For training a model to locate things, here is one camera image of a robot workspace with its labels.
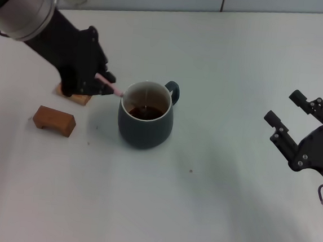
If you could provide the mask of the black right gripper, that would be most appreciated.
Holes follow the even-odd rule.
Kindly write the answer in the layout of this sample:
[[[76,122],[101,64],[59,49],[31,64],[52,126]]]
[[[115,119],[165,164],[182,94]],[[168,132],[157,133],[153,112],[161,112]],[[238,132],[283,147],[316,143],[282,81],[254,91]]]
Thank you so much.
[[[306,114],[311,114],[323,124],[322,98],[308,101],[299,90],[295,90],[289,95],[289,99],[297,107],[304,110]],[[286,158],[293,171],[313,169],[323,176],[323,125],[307,135],[297,145],[288,134],[289,129],[272,110],[264,116],[264,119],[272,128],[275,128],[270,141],[277,147],[283,157]]]

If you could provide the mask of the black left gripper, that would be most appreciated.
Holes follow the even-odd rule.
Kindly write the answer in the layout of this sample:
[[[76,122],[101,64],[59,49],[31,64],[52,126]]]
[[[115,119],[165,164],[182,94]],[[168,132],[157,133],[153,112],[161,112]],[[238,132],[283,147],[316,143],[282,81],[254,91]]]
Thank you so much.
[[[108,82],[116,82],[107,71],[107,58],[98,40],[95,27],[79,30],[56,9],[47,26],[25,44],[57,69],[65,96],[113,95],[111,87],[95,78],[99,73]]]

